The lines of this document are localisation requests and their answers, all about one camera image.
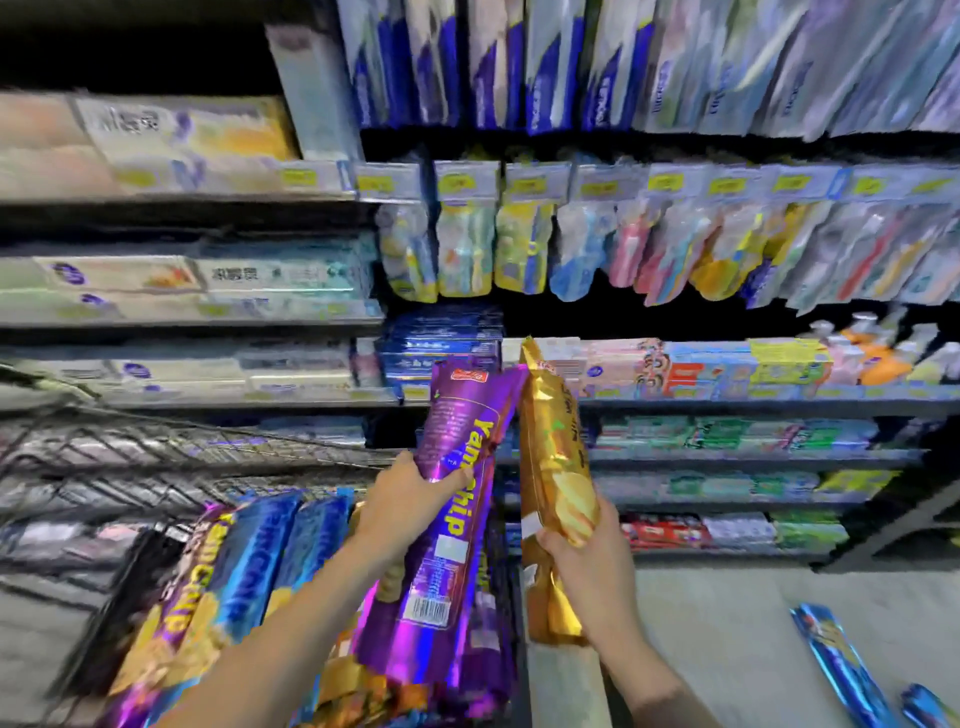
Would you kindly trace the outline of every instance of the floor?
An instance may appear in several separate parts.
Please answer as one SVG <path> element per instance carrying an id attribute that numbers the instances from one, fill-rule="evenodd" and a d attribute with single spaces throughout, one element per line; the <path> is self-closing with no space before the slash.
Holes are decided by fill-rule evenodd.
<path id="1" fill-rule="evenodd" d="M 912 682 L 960 695 L 960 573 L 646 568 L 636 593 L 649 639 L 726 728 L 852 725 L 790 618 L 802 601 L 833 611 L 891 707 Z M 529 661 L 534 728 L 629 724 L 592 650 L 531 645 Z"/>

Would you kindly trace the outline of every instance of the blue packaging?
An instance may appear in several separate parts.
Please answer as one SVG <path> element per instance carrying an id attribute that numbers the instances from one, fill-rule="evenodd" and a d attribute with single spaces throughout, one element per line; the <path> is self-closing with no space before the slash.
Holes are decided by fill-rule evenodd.
<path id="1" fill-rule="evenodd" d="M 347 537 L 352 505 L 353 489 L 338 488 L 335 496 L 312 500 L 297 512 L 276 571 L 274 590 L 264 619 L 290 601 L 340 548 Z M 320 677 L 317 675 L 310 693 L 291 718 L 291 728 L 309 723 L 316 713 L 320 701 Z"/>
<path id="2" fill-rule="evenodd" d="M 299 492 L 287 492 L 254 499 L 237 510 L 147 726 L 156 724 L 184 691 L 201 681 L 225 645 L 240 643 L 263 620 L 301 500 Z"/>
<path id="3" fill-rule="evenodd" d="M 901 697 L 906 719 L 918 728 L 956 728 L 960 716 L 923 685 L 911 685 Z"/>
<path id="4" fill-rule="evenodd" d="M 455 0 L 406 0 L 407 30 L 420 123 L 455 127 L 460 123 Z"/>
<path id="5" fill-rule="evenodd" d="M 830 609 L 820 604 L 801 604 L 790 614 L 854 725 L 896 728 L 883 693 Z"/>
<path id="6" fill-rule="evenodd" d="M 585 0 L 527 2 L 527 133 L 571 127 L 585 8 Z"/>

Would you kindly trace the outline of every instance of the snack bag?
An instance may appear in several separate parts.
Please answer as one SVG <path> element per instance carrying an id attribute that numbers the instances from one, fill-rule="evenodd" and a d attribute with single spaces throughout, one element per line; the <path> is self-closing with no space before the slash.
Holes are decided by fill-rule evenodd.
<path id="1" fill-rule="evenodd" d="M 252 500 L 237 511 L 147 725 L 156 724 L 226 647 L 240 643 L 263 620 L 300 500 L 299 492 L 282 493 Z"/>
<path id="2" fill-rule="evenodd" d="M 473 600 L 474 555 L 490 506 L 488 457 L 513 418 L 526 367 L 502 373 L 434 366 L 431 404 L 415 459 L 436 482 L 457 468 L 472 475 L 407 551 L 402 597 L 365 600 L 353 653 L 376 674 L 404 684 L 447 679 L 456 656 L 460 616 Z"/>
<path id="3" fill-rule="evenodd" d="M 520 360 L 530 370 L 520 398 L 520 525 L 530 639 L 586 644 L 553 560 L 534 538 L 546 527 L 582 546 L 600 519 L 577 401 L 542 361 L 533 339 L 523 342 Z"/>
<path id="4" fill-rule="evenodd" d="M 176 574 L 160 602 L 150 610 L 113 681 L 111 702 L 97 721 L 97 728 L 140 728 L 146 724 L 163 676 L 197 611 L 213 573 L 213 562 L 234 519 L 233 509 L 212 505 L 194 525 Z"/>

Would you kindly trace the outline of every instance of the toothbrush package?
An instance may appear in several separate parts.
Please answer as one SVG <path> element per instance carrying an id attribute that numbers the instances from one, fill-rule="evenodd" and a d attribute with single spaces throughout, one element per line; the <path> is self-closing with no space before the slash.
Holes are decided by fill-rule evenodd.
<path id="1" fill-rule="evenodd" d="M 586 0 L 527 0 L 526 129 L 570 129 Z"/>
<path id="2" fill-rule="evenodd" d="M 144 620 L 109 690 L 98 728 L 142 728 L 159 697 L 158 676 L 171 665 L 235 519 L 231 509 L 209 506 L 194 524 L 177 573 Z"/>
<path id="3" fill-rule="evenodd" d="M 507 203 L 496 213 L 493 282 L 497 288 L 536 296 L 546 285 L 548 246 L 557 206 Z"/>
<path id="4" fill-rule="evenodd" d="M 424 126 L 460 123 L 455 0 L 405 0 L 414 79 Z"/>
<path id="5" fill-rule="evenodd" d="M 436 232 L 442 296 L 464 298 L 490 293 L 495 221 L 493 203 L 441 204 Z"/>
<path id="6" fill-rule="evenodd" d="M 352 489 L 338 488 L 335 496 L 312 500 L 297 511 L 264 619 L 290 601 L 340 548 L 347 537 L 352 504 Z M 291 727 L 309 723 L 313 718 L 320 702 L 320 682 L 321 675 L 317 675 L 310 693 L 291 718 Z"/>
<path id="7" fill-rule="evenodd" d="M 613 203 L 573 202 L 557 210 L 559 235 L 550 264 L 550 291 L 561 301 L 579 301 L 603 265 L 607 237 L 616 231 Z"/>
<path id="8" fill-rule="evenodd" d="M 199 683 L 220 657 L 263 620 L 300 493 L 252 500 L 236 512 L 183 644 L 163 678 L 148 725 Z"/>
<path id="9" fill-rule="evenodd" d="M 656 0 L 608 0 L 600 10 L 585 91 L 584 131 L 629 129 L 643 92 Z"/>
<path id="10" fill-rule="evenodd" d="M 469 0 L 470 88 L 477 129 L 519 129 L 523 0 Z"/>
<path id="11" fill-rule="evenodd" d="M 360 126 L 419 121 L 403 0 L 338 0 L 337 6 Z"/>
<path id="12" fill-rule="evenodd" d="M 897 722 L 890 706 L 830 609 L 801 604 L 791 615 L 853 724 L 894 728 Z"/>
<path id="13" fill-rule="evenodd" d="M 430 412 L 415 459 L 437 481 L 457 468 L 471 479 L 407 551 L 401 596 L 368 595 L 353 653 L 376 674 L 406 684 L 442 683 L 456 658 L 460 619 L 473 603 L 476 551 L 490 506 L 490 457 L 513 418 L 525 367 L 503 373 L 434 367 Z"/>

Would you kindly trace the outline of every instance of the shelf price tag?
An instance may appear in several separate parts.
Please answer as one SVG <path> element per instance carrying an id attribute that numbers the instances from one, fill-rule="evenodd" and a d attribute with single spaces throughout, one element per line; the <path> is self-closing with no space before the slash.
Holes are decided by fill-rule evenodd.
<path id="1" fill-rule="evenodd" d="M 570 197 L 583 202 L 633 200 L 642 185 L 639 164 L 580 164 L 573 170 Z"/>
<path id="2" fill-rule="evenodd" d="M 570 188 L 568 161 L 510 162 L 504 165 L 506 203 L 565 203 Z"/>
<path id="3" fill-rule="evenodd" d="M 423 199 L 420 165 L 414 162 L 357 162 L 353 177 L 359 198 L 371 203 L 408 203 Z"/>
<path id="4" fill-rule="evenodd" d="M 437 197 L 445 203 L 499 199 L 500 162 L 435 161 Z"/>
<path id="5" fill-rule="evenodd" d="M 838 164 L 768 164 L 761 167 L 770 194 L 782 200 L 826 200 L 840 194 L 846 181 Z"/>

